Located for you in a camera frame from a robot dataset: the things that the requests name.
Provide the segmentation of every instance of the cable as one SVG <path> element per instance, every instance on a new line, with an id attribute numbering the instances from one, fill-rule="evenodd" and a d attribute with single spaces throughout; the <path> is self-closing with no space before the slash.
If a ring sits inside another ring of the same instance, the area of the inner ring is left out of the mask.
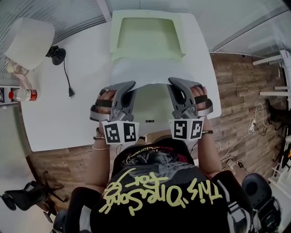
<path id="1" fill-rule="evenodd" d="M 192 155 L 192 152 L 193 152 L 194 146 L 193 146 L 192 149 L 191 149 L 190 155 Z"/>
<path id="2" fill-rule="evenodd" d="M 68 84 L 69 84 L 69 97 L 73 98 L 73 96 L 75 95 L 75 92 L 71 87 L 70 80 L 69 80 L 69 77 L 67 75 L 67 71 L 66 70 L 65 70 L 65 76 L 67 77 L 67 81 L 68 81 Z"/>
<path id="3" fill-rule="evenodd" d="M 245 166 L 243 165 L 242 160 L 239 160 L 239 161 L 237 162 L 237 165 L 238 165 L 240 168 L 245 169 L 245 171 L 246 171 L 247 173 L 249 173 L 248 170 L 246 170 Z"/>
<path id="4" fill-rule="evenodd" d="M 120 150 L 121 150 L 122 144 L 120 144 L 120 145 L 118 145 L 118 146 L 116 147 L 116 151 L 115 151 L 115 152 L 116 152 L 116 156 L 120 154 L 120 150 L 119 150 L 119 154 L 117 154 L 117 148 L 118 148 L 119 146 L 120 146 Z"/>
<path id="5" fill-rule="evenodd" d="M 258 106 L 259 105 L 261 105 L 262 106 L 262 111 L 263 111 L 263 118 L 262 118 L 262 121 L 263 121 L 263 124 L 264 124 L 264 127 L 265 128 L 268 128 L 270 125 L 268 125 L 268 126 L 266 126 L 265 125 L 265 123 L 264 123 L 264 107 L 263 107 L 263 105 L 261 104 L 261 103 L 258 103 L 257 105 L 256 105 L 256 111 L 257 111 L 257 108 L 258 108 Z M 228 158 L 228 157 L 226 157 L 227 156 L 227 154 L 228 154 L 228 152 L 232 149 L 232 148 L 234 148 L 242 139 L 244 139 L 246 136 L 249 136 L 250 134 L 253 134 L 253 135 L 255 135 L 256 134 L 256 131 L 255 131 L 255 129 L 253 129 L 253 130 L 250 130 L 250 126 L 251 126 L 251 123 L 252 123 L 252 120 L 256 120 L 256 111 L 255 111 L 255 117 L 252 117 L 251 119 L 250 119 L 250 123 L 249 123 L 249 127 L 248 127 L 248 134 L 246 134 L 245 136 L 243 136 L 236 144 L 234 144 L 227 152 L 226 152 L 226 154 L 224 155 L 224 156 L 222 156 L 222 158 L 220 159 L 220 161 L 222 161 L 222 160 L 224 160 L 224 159 L 226 159 L 226 158 Z"/>
<path id="6" fill-rule="evenodd" d="M 214 142 L 214 143 L 218 143 L 218 145 L 219 145 L 219 150 L 218 150 L 218 152 L 221 151 L 221 144 L 220 144 L 218 141 L 216 141 L 216 142 Z"/>
<path id="7" fill-rule="evenodd" d="M 216 141 L 216 142 L 214 142 L 214 143 L 218 143 L 218 145 L 219 145 L 219 150 L 217 151 L 217 153 L 221 150 L 221 144 L 218 142 L 218 141 Z M 191 149 L 191 152 L 190 152 L 190 155 L 192 155 L 192 152 L 193 152 L 193 150 L 194 150 L 194 146 L 192 147 L 192 149 Z"/>
<path id="8" fill-rule="evenodd" d="M 242 167 L 243 169 L 245 169 L 245 167 Z M 245 169 L 245 171 L 247 172 L 247 173 L 249 173 L 246 169 Z M 250 174 L 250 173 L 249 173 Z"/>
<path id="9" fill-rule="evenodd" d="M 256 110 L 257 110 L 259 104 L 262 106 L 262 110 L 263 110 L 263 111 L 262 111 L 262 113 L 263 113 L 263 118 L 262 118 L 263 124 L 264 124 L 264 126 L 265 126 L 266 128 L 268 128 L 270 125 L 266 126 L 265 123 L 264 123 L 264 107 L 263 107 L 263 105 L 262 105 L 261 103 L 258 103 L 258 104 L 256 105 Z"/>
<path id="10" fill-rule="evenodd" d="M 263 133 L 261 133 L 260 130 L 259 130 L 259 128 L 258 128 L 258 126 L 256 126 L 256 124 L 254 124 L 254 126 L 256 127 L 256 129 L 259 132 L 259 134 L 261 134 L 262 136 L 265 136 L 266 135 L 267 129 L 268 129 L 267 127 L 264 127 L 263 128 Z"/>
<path id="11" fill-rule="evenodd" d="M 228 152 L 232 149 L 232 148 L 234 148 L 242 139 L 244 139 L 246 136 L 249 136 L 250 135 L 250 133 L 248 133 L 247 135 L 245 135 L 245 136 L 243 136 L 236 144 L 234 144 L 227 152 L 226 152 L 226 154 L 224 155 L 224 156 L 222 156 L 222 158 L 220 159 L 220 161 L 222 161 L 223 159 L 225 159 L 224 157 L 225 156 L 227 156 L 227 154 L 228 154 Z"/>

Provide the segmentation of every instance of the white table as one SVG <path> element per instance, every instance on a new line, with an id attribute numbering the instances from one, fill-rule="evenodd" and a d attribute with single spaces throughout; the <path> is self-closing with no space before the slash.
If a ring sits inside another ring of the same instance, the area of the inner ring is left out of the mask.
<path id="1" fill-rule="evenodd" d="M 221 115 L 221 105 L 212 61 L 195 17 L 181 14 L 187 54 L 183 63 L 195 81 L 207 87 L 214 111 L 209 118 Z M 76 33 L 57 45 L 66 49 L 65 66 L 54 66 L 50 58 L 28 76 L 33 87 L 40 90 L 34 102 L 21 103 L 27 137 L 32 151 L 77 147 L 93 143 L 97 122 L 89 119 L 90 107 L 101 88 L 109 85 L 111 71 L 110 27 L 104 23 Z M 165 123 L 142 123 L 139 133 L 145 134 L 168 129 Z"/>

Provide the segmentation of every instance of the bracelet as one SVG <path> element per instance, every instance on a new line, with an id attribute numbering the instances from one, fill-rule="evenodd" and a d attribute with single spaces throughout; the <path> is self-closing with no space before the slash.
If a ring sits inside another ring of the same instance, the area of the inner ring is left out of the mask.
<path id="1" fill-rule="evenodd" d="M 207 133 L 213 134 L 213 131 L 212 130 L 202 131 L 202 135 Z"/>
<path id="2" fill-rule="evenodd" d="M 93 139 L 96 141 L 97 139 L 103 139 L 103 140 L 105 140 L 105 137 L 104 136 L 102 136 L 102 137 L 93 137 Z"/>
<path id="3" fill-rule="evenodd" d="M 108 146 L 107 148 L 99 149 L 99 148 L 95 148 L 94 146 L 92 146 L 92 149 L 93 149 L 93 150 L 96 150 L 96 151 L 104 151 L 104 150 L 109 149 L 110 147 L 111 147 L 111 146 Z"/>

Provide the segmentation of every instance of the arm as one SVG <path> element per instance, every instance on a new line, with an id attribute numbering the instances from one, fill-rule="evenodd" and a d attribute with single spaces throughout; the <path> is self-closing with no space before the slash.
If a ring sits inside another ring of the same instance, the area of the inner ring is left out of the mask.
<path id="1" fill-rule="evenodd" d="M 102 96 L 98 96 L 101 100 L 112 100 L 115 91 L 107 91 Z M 110 114 L 110 108 L 98 107 L 99 113 Z M 104 135 L 103 125 L 99 123 L 99 132 Z M 85 176 L 85 187 L 94 189 L 99 193 L 103 193 L 107 186 L 110 173 L 110 151 L 109 145 L 106 144 L 105 139 L 97 139 L 93 145 L 94 148 L 104 150 L 94 150 L 90 155 L 88 169 Z"/>
<path id="2" fill-rule="evenodd" d="M 197 86 L 191 88 L 195 97 L 207 95 L 207 90 L 204 87 L 200 89 Z M 204 109 L 205 103 L 197 104 L 199 110 Z M 204 119 L 203 131 L 211 130 L 211 125 L 207 118 Z M 217 173 L 222 171 L 222 165 L 218 157 L 216 147 L 214 144 L 212 134 L 204 134 L 201 139 L 198 140 L 198 161 L 199 168 L 207 175 L 214 177 Z"/>
<path id="3" fill-rule="evenodd" d="M 93 145 L 94 148 L 105 149 L 109 146 L 106 144 L 105 139 L 97 139 Z M 110 153 L 109 149 L 97 151 L 92 150 L 90 155 L 90 161 L 88 169 L 86 171 L 85 184 L 96 186 L 93 188 L 98 192 L 102 193 L 107 186 L 110 172 Z"/>

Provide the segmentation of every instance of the wrist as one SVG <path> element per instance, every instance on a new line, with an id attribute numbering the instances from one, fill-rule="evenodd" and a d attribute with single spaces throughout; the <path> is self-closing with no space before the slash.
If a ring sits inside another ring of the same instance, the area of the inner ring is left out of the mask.
<path id="1" fill-rule="evenodd" d="M 107 148 L 108 147 L 105 139 L 96 139 L 93 146 L 95 148 Z"/>
<path id="2" fill-rule="evenodd" d="M 104 129 L 103 129 L 103 124 L 102 124 L 102 122 L 99 122 L 99 127 L 98 127 L 98 132 L 102 135 L 102 136 L 104 136 Z"/>
<path id="3" fill-rule="evenodd" d="M 203 131 L 209 131 L 211 130 L 211 124 L 209 123 L 208 119 L 205 117 L 203 122 Z"/>

